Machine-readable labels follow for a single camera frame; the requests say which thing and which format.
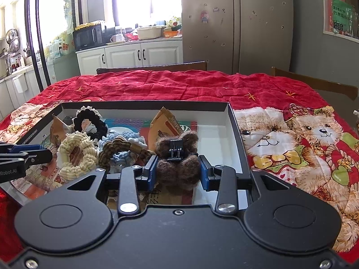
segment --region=red blanket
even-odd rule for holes
[[[18,140],[59,100],[230,102],[237,110],[252,168],[267,170],[335,207],[343,222],[335,250],[350,262],[359,256],[359,245],[355,245],[359,235],[359,140],[308,85],[265,74],[228,76],[217,71],[134,71],[74,77],[51,85],[31,99],[32,104],[7,116],[0,124],[0,140]],[[262,141],[264,144],[256,146],[263,148],[255,149],[254,144]],[[266,151],[268,145],[275,147]],[[313,180],[310,175],[315,173],[318,177]],[[0,258],[5,261],[21,250],[13,227],[17,209],[0,191]]]

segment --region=refrigerator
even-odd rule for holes
[[[24,0],[29,43],[38,91],[80,74],[72,32],[74,0]]]
[[[182,0],[184,62],[227,74],[289,70],[293,0]]]

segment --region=wooden chair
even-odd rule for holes
[[[287,78],[291,78],[294,80],[298,80],[303,83],[306,83],[313,89],[317,89],[317,90],[341,93],[341,94],[348,96],[353,101],[358,96],[358,87],[335,83],[335,82],[317,79],[317,78],[312,78],[312,77],[308,77],[308,76],[303,76],[303,75],[295,74],[292,72],[283,71],[283,70],[277,69],[275,67],[272,67],[272,76],[287,77]]]
[[[185,63],[185,64],[154,65],[149,67],[113,68],[113,69],[100,68],[96,70],[96,73],[100,75],[105,73],[118,73],[124,71],[137,71],[137,70],[171,71],[171,72],[185,72],[189,70],[207,71],[207,63],[196,62],[196,63]]]

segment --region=fridge magnet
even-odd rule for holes
[[[201,21],[202,23],[208,23],[209,21],[209,14],[207,11],[202,11],[201,12]]]

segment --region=brown scrunchie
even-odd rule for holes
[[[115,138],[112,142],[107,142],[104,144],[102,152],[98,154],[98,165],[100,168],[109,172],[110,170],[110,160],[112,156],[119,152],[131,151],[135,154],[138,154],[140,159],[146,164],[151,156],[156,155],[150,150],[143,150],[140,146],[136,144],[131,144],[123,138]]]
[[[200,179],[200,162],[194,154],[190,154],[180,162],[168,162],[166,157],[169,153],[169,141],[174,139],[183,140],[185,153],[197,153],[198,136],[194,131],[184,132],[177,137],[158,138],[156,154],[160,160],[156,167],[157,180],[165,186],[178,186],[185,190],[191,190]]]

